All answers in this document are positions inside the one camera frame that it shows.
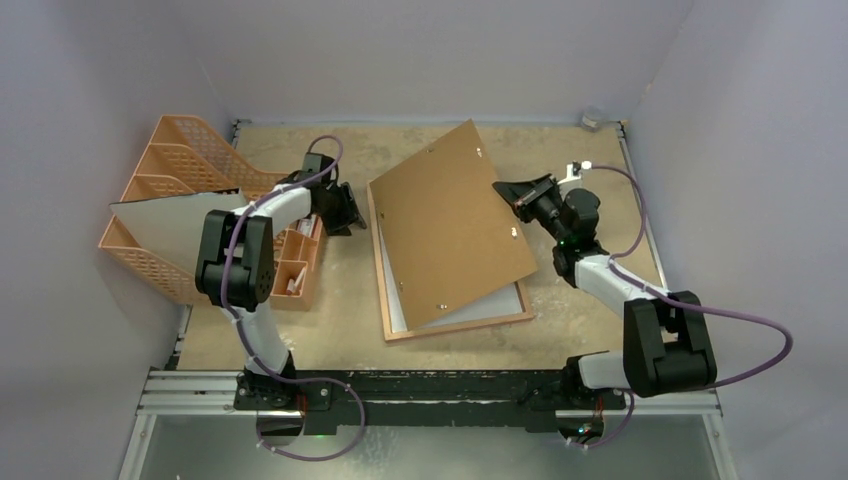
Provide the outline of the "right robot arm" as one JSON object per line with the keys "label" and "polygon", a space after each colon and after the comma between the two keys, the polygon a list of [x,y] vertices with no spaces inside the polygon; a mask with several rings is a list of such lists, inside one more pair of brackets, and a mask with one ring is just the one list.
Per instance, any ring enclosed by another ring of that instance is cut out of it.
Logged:
{"label": "right robot arm", "polygon": [[497,181],[494,190],[524,223],[537,222],[554,239],[553,265],[569,285],[598,299],[623,321],[618,351],[571,357],[561,392],[576,407],[600,391],[643,397],[701,389],[717,378],[717,364],[700,301],[689,291],[666,292],[625,270],[597,239],[600,199],[578,187],[561,193],[556,179]]}

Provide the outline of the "ocean cliff photo print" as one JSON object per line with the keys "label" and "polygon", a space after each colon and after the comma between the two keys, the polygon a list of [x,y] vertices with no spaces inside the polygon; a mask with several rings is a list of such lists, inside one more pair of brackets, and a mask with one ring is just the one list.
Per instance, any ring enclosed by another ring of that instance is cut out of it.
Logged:
{"label": "ocean cliff photo print", "polygon": [[412,327],[405,320],[400,304],[399,290],[394,283],[388,253],[384,246],[381,247],[380,259],[385,284],[383,288],[386,297],[384,304],[388,308],[387,313],[383,316],[383,319],[388,321],[388,326],[384,328],[384,337],[387,341],[450,333],[480,326],[495,326],[499,323],[532,319],[534,316],[523,303],[522,283],[514,282],[464,307],[440,314],[433,321]]}

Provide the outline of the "brown cardboard backing board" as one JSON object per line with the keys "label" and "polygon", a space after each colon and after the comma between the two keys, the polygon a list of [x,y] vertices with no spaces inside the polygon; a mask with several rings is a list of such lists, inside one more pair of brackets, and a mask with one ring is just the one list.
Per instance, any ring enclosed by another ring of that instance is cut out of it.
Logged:
{"label": "brown cardboard backing board", "polygon": [[492,187],[497,178],[467,120],[368,182],[412,327],[537,271],[519,222]]}

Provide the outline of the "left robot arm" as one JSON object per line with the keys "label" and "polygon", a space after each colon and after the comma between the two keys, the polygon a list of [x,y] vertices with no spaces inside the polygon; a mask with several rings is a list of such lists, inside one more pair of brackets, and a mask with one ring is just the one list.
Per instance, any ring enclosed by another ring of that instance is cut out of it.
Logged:
{"label": "left robot arm", "polygon": [[237,409],[275,410],[303,402],[301,380],[271,313],[274,239],[292,223],[320,218],[330,235],[365,225],[338,158],[307,152],[301,169],[259,199],[232,210],[209,211],[202,223],[196,289],[230,319],[246,356],[238,378]]}

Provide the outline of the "pink wooden photo frame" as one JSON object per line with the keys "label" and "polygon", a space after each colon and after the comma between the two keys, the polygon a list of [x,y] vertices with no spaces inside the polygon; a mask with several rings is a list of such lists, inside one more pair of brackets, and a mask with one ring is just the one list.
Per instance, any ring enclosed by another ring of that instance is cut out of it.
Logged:
{"label": "pink wooden photo frame", "polygon": [[394,280],[393,272],[384,247],[378,211],[370,184],[366,186],[366,198],[371,223],[370,231],[374,251],[379,311],[383,339],[386,343],[499,327],[529,321],[535,317],[526,282],[518,280],[470,305],[449,313],[447,320],[437,319],[422,327],[410,329],[406,324],[397,297],[399,290],[392,284]]}

